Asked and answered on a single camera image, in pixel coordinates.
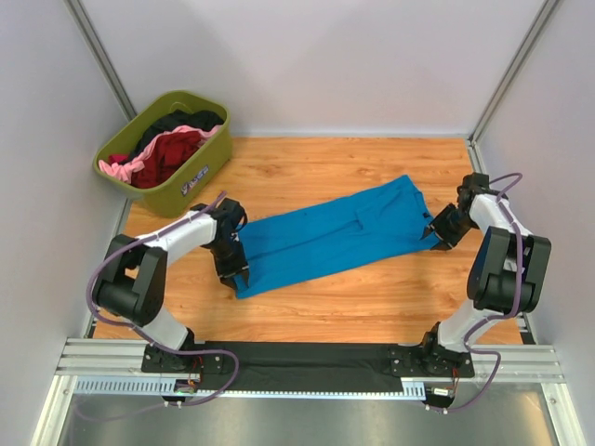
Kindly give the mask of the blue t shirt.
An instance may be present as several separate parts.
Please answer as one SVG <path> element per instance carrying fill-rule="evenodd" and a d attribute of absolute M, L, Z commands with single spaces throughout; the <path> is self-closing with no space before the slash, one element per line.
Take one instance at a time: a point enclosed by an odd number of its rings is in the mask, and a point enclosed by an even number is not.
<path fill-rule="evenodd" d="M 239 234 L 249 279 L 239 299 L 339 273 L 438 243 L 432 220 L 408 176 L 286 214 L 248 223 Z"/>

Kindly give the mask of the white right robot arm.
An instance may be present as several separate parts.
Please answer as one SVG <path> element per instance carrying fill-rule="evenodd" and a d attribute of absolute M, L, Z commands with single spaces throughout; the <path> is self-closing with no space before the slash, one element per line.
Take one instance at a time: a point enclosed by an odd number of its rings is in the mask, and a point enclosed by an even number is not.
<path fill-rule="evenodd" d="M 422 238 L 437 238 L 434 250 L 455 248 L 472 229 L 483 241 L 469 271 L 467 300 L 447 320 L 424 334 L 422 360 L 431 372 L 458 369 L 475 341 L 501 321 L 536 308 L 547 272 L 551 242 L 533 234 L 510 209 L 507 192 L 522 179 L 498 191 L 486 174 L 472 173 L 457 187 L 448 204 L 424 228 Z"/>

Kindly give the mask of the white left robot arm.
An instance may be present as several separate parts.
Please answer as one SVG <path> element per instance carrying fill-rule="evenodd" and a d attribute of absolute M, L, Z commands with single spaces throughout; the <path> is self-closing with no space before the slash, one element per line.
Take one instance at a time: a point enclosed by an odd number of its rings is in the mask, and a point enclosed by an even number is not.
<path fill-rule="evenodd" d="M 165 279 L 169 266 L 196 248 L 214 259 L 221 284 L 238 293 L 248 285 L 249 267 L 240 230 L 247 213 L 229 198 L 198 204 L 179 220 L 136 238 L 119 234 L 87 287 L 93 310 L 120 317 L 120 326 L 150 338 L 141 366 L 144 372 L 196 374 L 203 358 L 187 353 L 197 345 L 192 330 L 165 308 Z"/>

